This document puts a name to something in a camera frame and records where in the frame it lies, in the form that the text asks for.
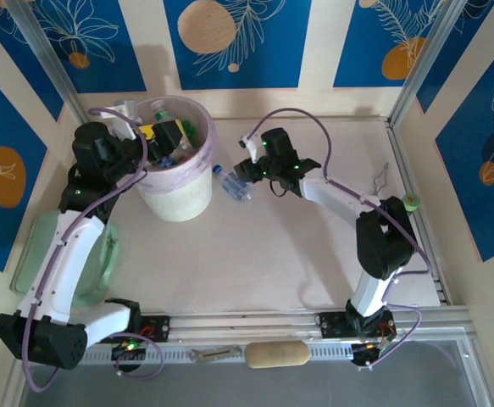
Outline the white round bin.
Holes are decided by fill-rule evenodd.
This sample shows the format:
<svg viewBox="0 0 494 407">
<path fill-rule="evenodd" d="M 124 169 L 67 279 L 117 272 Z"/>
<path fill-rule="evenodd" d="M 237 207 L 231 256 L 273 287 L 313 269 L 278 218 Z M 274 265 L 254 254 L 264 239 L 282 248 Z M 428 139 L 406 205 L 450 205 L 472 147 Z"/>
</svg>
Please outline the white round bin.
<svg viewBox="0 0 494 407">
<path fill-rule="evenodd" d="M 149 171 L 136 184 L 148 208 L 160 219 L 183 222 L 199 216 L 212 198 L 212 173 L 187 169 L 184 165 L 165 170 Z"/>
</svg>

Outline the translucent pink bucket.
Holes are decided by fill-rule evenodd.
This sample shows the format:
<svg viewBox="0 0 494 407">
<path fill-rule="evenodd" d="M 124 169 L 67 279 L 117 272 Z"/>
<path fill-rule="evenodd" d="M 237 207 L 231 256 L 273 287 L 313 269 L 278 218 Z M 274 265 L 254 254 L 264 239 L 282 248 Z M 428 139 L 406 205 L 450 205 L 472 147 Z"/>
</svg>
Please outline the translucent pink bucket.
<svg viewBox="0 0 494 407">
<path fill-rule="evenodd" d="M 154 120 L 150 104 L 157 100 L 163 100 L 177 119 L 189 120 L 195 127 L 197 141 L 203 144 L 186 162 L 167 169 L 157 167 L 148 171 L 147 177 L 136 185 L 140 192 L 146 194 L 173 192 L 195 181 L 205 170 L 211 168 L 219 140 L 215 123 L 209 112 L 200 103 L 181 96 L 150 98 L 138 102 L 138 115 L 144 124 Z"/>
</svg>

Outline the light green plastic tray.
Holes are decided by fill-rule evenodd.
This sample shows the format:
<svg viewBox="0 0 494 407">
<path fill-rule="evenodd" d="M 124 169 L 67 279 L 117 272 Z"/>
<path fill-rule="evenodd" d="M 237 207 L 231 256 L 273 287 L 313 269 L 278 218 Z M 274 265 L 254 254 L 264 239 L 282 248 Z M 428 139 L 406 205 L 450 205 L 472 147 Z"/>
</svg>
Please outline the light green plastic tray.
<svg viewBox="0 0 494 407">
<path fill-rule="evenodd" d="M 40 270 L 58 224 L 57 210 L 39 215 L 31 226 L 26 245 L 19 257 L 10 290 L 24 297 Z M 103 301 L 119 257 L 119 231 L 109 222 L 95 242 L 80 275 L 74 305 L 91 306 Z"/>
</svg>

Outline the beige sponge pad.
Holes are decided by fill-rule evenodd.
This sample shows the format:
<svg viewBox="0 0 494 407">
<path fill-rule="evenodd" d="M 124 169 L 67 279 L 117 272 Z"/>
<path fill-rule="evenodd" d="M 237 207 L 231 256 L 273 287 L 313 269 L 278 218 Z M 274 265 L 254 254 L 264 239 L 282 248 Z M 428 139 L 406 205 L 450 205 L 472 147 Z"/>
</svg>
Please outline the beige sponge pad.
<svg viewBox="0 0 494 407">
<path fill-rule="evenodd" d="M 305 365 L 310 351 L 303 341 L 249 343 L 245 361 L 252 369 L 267 369 Z"/>
</svg>

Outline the aluminium left frame post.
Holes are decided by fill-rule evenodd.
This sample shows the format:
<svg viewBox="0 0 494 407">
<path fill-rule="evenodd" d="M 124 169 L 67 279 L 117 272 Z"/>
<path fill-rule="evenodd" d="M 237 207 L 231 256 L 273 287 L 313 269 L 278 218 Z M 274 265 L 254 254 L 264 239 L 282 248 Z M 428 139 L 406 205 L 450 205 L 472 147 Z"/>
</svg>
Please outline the aluminium left frame post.
<svg viewBox="0 0 494 407">
<path fill-rule="evenodd" d="M 4 2 L 31 51 L 72 115 L 81 124 L 89 122 L 89 115 L 80 103 L 73 83 L 31 11 L 30 5 L 24 0 L 4 0 Z"/>
</svg>

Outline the aluminium frame post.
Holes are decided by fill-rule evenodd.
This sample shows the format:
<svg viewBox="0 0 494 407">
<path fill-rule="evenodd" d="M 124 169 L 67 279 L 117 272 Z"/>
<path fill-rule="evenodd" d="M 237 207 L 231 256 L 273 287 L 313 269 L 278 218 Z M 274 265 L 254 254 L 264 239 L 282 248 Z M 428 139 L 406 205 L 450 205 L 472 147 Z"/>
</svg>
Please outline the aluminium frame post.
<svg viewBox="0 0 494 407">
<path fill-rule="evenodd" d="M 416 98 L 417 91 L 445 44 L 466 2 L 467 0 L 444 0 L 442 2 L 442 10 L 402 86 L 394 107 L 387 116 L 387 123 L 391 130 L 394 131 L 398 128 L 404 115 L 408 112 L 409 106 Z"/>
<path fill-rule="evenodd" d="M 24 0 L 4 0 L 4 2 L 31 51 L 72 115 L 81 124 L 89 122 L 89 115 L 80 103 L 73 83 L 31 11 L 30 5 Z"/>
</svg>

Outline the aluminium right side rail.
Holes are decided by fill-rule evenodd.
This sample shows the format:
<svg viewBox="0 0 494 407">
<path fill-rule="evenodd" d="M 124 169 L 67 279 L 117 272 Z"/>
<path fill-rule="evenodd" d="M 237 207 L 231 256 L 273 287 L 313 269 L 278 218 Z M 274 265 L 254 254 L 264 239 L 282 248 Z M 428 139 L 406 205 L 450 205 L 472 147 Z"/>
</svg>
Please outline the aluminium right side rail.
<svg viewBox="0 0 494 407">
<path fill-rule="evenodd" d="M 397 168 L 402 179 L 404 191 L 419 195 L 419 187 L 417 186 L 417 182 L 412 172 L 412 166 L 406 155 L 399 132 L 390 124 L 390 122 L 386 123 L 386 129 L 392 152 L 397 163 Z M 430 233 L 429 222 L 426 218 L 425 210 L 416 209 L 413 212 L 412 217 L 414 219 L 418 243 L 430 261 L 430 275 L 436 289 L 438 304 L 440 306 L 452 305 L 452 299 L 448 294 L 444 275 L 441 273 L 436 245 L 434 244 L 433 236 Z"/>
</svg>

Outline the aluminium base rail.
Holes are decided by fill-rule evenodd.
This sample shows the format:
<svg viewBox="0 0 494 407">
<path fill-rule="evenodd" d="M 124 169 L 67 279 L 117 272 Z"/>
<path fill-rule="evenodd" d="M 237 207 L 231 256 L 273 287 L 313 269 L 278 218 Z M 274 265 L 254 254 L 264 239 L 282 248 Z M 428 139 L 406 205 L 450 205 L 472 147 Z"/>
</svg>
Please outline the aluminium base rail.
<svg viewBox="0 0 494 407">
<path fill-rule="evenodd" d="M 12 315 L 1 314 L 0 338 L 12 355 L 25 365 L 40 364 L 72 370 L 91 346 L 123 341 L 119 337 L 103 341 L 111 329 L 127 325 L 129 321 L 128 308 L 106 302 L 84 314 L 73 315 L 67 322 L 54 321 L 50 315 L 30 319 L 21 310 Z M 166 343 L 325 341 L 341 344 L 346 349 L 346 357 L 363 369 L 389 354 L 391 347 L 400 340 L 447 340 L 460 332 L 469 337 L 477 336 L 469 312 L 462 307 L 417 309 L 390 305 L 383 309 L 393 314 L 390 324 L 397 334 L 393 340 L 385 337 L 324 339 L 317 314 L 344 311 L 324 310 L 169 316 L 170 331 Z"/>
</svg>

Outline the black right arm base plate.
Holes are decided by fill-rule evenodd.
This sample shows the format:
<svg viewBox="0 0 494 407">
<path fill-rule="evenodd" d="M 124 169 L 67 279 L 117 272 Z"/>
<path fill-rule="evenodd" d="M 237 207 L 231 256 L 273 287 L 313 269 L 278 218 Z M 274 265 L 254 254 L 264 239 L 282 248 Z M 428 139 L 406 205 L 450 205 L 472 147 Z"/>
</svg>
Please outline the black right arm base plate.
<svg viewBox="0 0 494 407">
<path fill-rule="evenodd" d="M 395 327 L 390 324 L 393 314 L 388 309 L 382 309 L 370 317 L 352 315 L 345 311 L 322 312 L 317 317 L 324 339 L 385 337 L 393 340 L 397 335 Z"/>
</svg>

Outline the aluminium right frame post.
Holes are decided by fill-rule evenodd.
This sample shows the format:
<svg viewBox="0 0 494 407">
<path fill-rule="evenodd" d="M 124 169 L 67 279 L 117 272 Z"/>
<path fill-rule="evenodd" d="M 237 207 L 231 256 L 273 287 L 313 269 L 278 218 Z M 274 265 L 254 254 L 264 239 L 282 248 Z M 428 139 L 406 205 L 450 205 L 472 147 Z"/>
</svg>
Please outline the aluminium right frame post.
<svg viewBox="0 0 494 407">
<path fill-rule="evenodd" d="M 391 130 L 394 131 L 398 128 L 404 115 L 408 112 L 409 106 L 416 98 L 417 91 L 445 44 L 466 2 L 467 0 L 444 0 L 442 2 L 442 10 L 402 86 L 394 107 L 387 116 L 387 123 Z"/>
</svg>

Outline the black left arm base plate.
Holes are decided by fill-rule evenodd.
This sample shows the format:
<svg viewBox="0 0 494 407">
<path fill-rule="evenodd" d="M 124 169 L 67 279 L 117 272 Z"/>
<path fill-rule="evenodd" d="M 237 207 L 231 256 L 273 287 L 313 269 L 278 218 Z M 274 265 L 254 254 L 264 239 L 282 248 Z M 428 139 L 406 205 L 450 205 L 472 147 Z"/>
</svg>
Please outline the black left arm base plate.
<svg viewBox="0 0 494 407">
<path fill-rule="evenodd" d="M 141 315 L 124 330 L 151 339 L 155 343 L 166 343 L 169 337 L 168 315 Z"/>
</svg>

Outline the flat metal bracket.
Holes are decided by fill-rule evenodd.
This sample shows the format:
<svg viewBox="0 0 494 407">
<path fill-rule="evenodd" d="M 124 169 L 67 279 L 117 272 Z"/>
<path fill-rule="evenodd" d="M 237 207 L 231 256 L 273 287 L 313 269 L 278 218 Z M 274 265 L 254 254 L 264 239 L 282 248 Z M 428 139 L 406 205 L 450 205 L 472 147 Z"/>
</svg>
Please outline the flat metal bracket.
<svg viewBox="0 0 494 407">
<path fill-rule="evenodd" d="M 188 358 L 194 363 L 215 362 L 235 357 L 242 357 L 242 349 L 238 345 L 226 345 L 206 349 L 191 349 L 188 353 Z"/>
</svg>

